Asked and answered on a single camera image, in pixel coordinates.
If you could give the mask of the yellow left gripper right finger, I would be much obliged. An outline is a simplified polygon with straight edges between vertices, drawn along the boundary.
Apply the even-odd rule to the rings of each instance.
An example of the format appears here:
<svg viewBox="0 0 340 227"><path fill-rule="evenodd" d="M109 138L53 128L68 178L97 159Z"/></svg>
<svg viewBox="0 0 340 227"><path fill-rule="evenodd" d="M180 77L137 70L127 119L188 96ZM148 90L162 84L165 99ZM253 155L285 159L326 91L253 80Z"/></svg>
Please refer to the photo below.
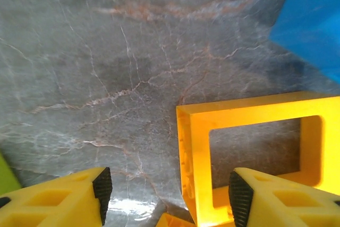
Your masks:
<svg viewBox="0 0 340 227"><path fill-rule="evenodd" d="M236 226L339 226L339 196L256 170L229 177Z"/></svg>

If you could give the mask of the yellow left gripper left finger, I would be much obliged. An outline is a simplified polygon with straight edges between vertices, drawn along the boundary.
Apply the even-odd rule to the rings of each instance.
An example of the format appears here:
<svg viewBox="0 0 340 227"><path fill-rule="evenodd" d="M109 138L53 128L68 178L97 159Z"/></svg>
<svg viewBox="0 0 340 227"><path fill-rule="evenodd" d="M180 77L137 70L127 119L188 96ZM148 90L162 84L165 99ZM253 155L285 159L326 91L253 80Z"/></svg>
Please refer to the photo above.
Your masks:
<svg viewBox="0 0 340 227"><path fill-rule="evenodd" d="M1 226L103 226L109 167L94 167L1 195Z"/></svg>

